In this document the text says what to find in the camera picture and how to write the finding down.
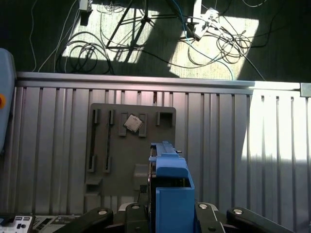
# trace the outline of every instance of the metal wall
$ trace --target metal wall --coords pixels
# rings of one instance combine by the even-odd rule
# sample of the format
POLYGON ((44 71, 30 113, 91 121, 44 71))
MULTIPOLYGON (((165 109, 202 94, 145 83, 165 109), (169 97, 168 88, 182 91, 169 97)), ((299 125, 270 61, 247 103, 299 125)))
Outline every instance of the metal wall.
MULTIPOLYGON (((90 105, 177 110, 183 152, 198 200, 222 212, 241 206, 309 232, 311 101, 297 83, 226 82, 20 73, 6 154, 1 211, 80 214, 90 105)), ((116 211, 133 197, 105 197, 116 211)))

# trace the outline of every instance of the orange button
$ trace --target orange button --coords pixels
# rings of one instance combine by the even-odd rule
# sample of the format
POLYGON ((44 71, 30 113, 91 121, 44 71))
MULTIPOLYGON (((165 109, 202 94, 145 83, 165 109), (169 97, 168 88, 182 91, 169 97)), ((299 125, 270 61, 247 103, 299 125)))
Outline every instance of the orange button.
POLYGON ((3 94, 0 94, 0 109, 4 108, 5 106, 5 96, 3 94))

